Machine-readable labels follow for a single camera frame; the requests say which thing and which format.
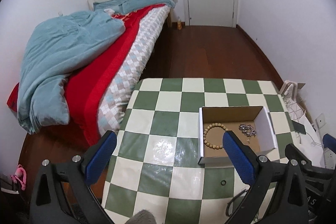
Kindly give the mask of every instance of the checkered mattress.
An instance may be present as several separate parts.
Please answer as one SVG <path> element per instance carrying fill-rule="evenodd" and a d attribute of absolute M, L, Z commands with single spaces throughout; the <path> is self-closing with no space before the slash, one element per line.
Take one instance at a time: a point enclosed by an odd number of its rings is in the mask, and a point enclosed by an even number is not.
<path fill-rule="evenodd" d="M 296 134 L 271 81 L 140 81 L 127 106 L 106 176 L 102 206 L 107 214 L 116 224 L 142 209 L 151 211 L 159 224 L 223 224 L 228 219 L 227 203 L 247 185 L 233 167 L 197 164 L 199 107 L 255 105 L 269 111 L 278 141 L 278 148 L 267 157 L 288 162 L 285 147 L 296 143 Z M 272 183 L 259 217 L 274 187 Z"/>
<path fill-rule="evenodd" d="M 139 32 L 119 71 L 107 88 L 98 109 L 100 135 L 107 130 L 118 132 L 132 91 L 159 37 L 170 7 L 152 9 L 141 21 Z"/>

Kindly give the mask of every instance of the cardboard box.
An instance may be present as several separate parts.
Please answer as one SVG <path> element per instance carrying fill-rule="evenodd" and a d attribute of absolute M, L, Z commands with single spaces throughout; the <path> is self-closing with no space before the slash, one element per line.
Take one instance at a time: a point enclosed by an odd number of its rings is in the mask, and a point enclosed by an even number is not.
<path fill-rule="evenodd" d="M 233 131 L 244 145 L 248 145 L 257 155 L 266 155 L 274 148 L 278 148 L 277 138 L 268 112 L 263 106 L 237 106 L 237 107 L 200 107 L 199 108 L 199 139 L 198 139 L 198 163 L 220 163 L 232 166 L 232 163 L 223 149 L 212 149 L 204 144 L 203 132 L 211 123 L 220 122 Z M 252 136 L 250 143 L 247 136 L 239 130 L 242 123 L 252 125 L 257 135 Z M 215 127 L 209 130 L 207 141 L 215 145 L 223 143 L 222 128 Z"/>

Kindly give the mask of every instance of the wooden floor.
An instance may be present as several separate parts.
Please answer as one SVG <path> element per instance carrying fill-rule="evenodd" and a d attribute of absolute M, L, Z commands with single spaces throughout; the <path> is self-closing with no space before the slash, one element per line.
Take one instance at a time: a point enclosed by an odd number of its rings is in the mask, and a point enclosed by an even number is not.
<path fill-rule="evenodd" d="M 269 64 L 238 28 L 164 28 L 142 78 L 237 78 L 273 80 L 277 84 L 279 76 Z M 44 159 L 55 163 L 65 162 L 82 153 L 83 151 L 45 134 L 27 135 L 20 156 L 20 164 L 25 167 L 28 175 L 27 198 L 30 199 L 36 173 Z M 91 187 L 97 198 L 102 197 L 106 171 Z M 69 187 L 66 187 L 65 191 L 71 196 Z"/>

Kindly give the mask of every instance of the electrical socket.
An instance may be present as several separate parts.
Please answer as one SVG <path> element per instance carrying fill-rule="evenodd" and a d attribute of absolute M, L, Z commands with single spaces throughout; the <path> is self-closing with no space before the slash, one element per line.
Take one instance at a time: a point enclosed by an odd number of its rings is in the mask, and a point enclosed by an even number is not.
<path fill-rule="evenodd" d="M 316 125 L 318 129 L 321 129 L 326 125 L 326 119 L 324 117 L 324 114 L 321 113 L 316 119 L 315 119 Z"/>
<path fill-rule="evenodd" d="M 323 156 L 324 156 L 325 167 L 328 169 L 334 169 L 335 163 L 336 163 L 336 154 L 329 149 L 324 149 Z"/>

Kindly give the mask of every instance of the green and white checkered tablecloth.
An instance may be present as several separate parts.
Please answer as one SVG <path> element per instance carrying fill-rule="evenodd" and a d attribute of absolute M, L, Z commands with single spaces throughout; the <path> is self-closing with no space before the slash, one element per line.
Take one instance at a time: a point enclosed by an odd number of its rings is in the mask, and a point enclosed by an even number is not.
<path fill-rule="evenodd" d="M 233 167 L 200 166 L 198 111 L 202 106 L 265 106 L 278 149 L 270 160 L 287 162 L 295 133 L 271 81 L 241 79 L 144 79 L 127 106 L 109 164 L 102 206 L 116 224 L 148 209 L 157 223 L 220 223 L 243 184 Z M 272 195 L 259 211 L 263 214 Z"/>

